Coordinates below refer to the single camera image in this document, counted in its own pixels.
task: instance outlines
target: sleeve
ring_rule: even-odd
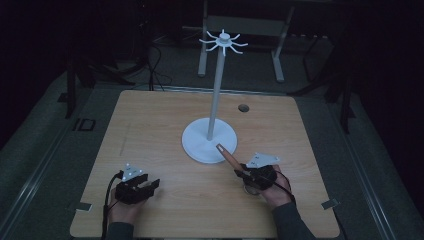
[[[133,233],[133,225],[123,222],[113,222],[107,228],[106,240],[132,240]]]
[[[278,240],[316,239],[300,218],[294,203],[276,207],[272,211],[272,215],[277,227]]]

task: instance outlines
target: hand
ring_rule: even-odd
[[[141,212],[141,207],[147,200],[141,201],[137,204],[125,204],[117,202],[115,198],[116,188],[110,192],[110,203],[109,203],[109,223],[112,222],[124,222],[134,225],[138,215]]]
[[[278,165],[273,165],[272,167],[275,171],[281,172],[280,167]],[[289,182],[281,174],[277,173],[277,179],[275,180],[275,182],[280,184],[289,192],[291,192]],[[263,190],[260,193],[265,198],[268,205],[271,207],[271,210],[278,206],[291,202],[290,195],[275,185],[272,185],[270,188]]]

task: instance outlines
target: white stand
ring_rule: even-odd
[[[209,32],[208,35],[215,40],[200,41],[203,43],[216,43],[216,45],[206,51],[212,51],[219,46],[211,114],[209,118],[195,120],[186,127],[182,135],[182,145],[186,153],[194,160],[201,163],[218,163],[225,159],[216,150],[216,145],[222,144],[230,153],[234,153],[237,147],[237,135],[234,129],[226,122],[216,119],[226,48],[229,47],[234,52],[242,54],[242,52],[236,51],[232,45],[246,46],[247,44],[233,43],[232,40],[237,39],[240,35],[230,38],[230,35],[225,33],[224,30],[222,30],[219,38],[212,36]]]

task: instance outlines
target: wooden table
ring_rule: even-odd
[[[146,238],[272,238],[272,216],[260,196],[248,195],[227,162],[202,164],[181,145],[185,127],[209,117],[212,94],[122,92],[71,226],[75,237],[101,235],[107,185],[126,163],[160,178],[155,196],[143,208],[134,236]],[[240,112],[246,104],[250,110]],[[237,133],[234,156],[248,162],[255,152],[281,158],[297,206],[316,237],[336,237],[339,228],[294,99],[221,94],[217,117]]]

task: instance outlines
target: round base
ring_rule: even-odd
[[[224,157],[216,148],[220,143],[228,152],[234,153],[237,147],[237,135],[228,123],[215,119],[212,140],[207,139],[209,118],[201,118],[190,123],[183,132],[182,144],[186,153],[201,163],[218,163]]]

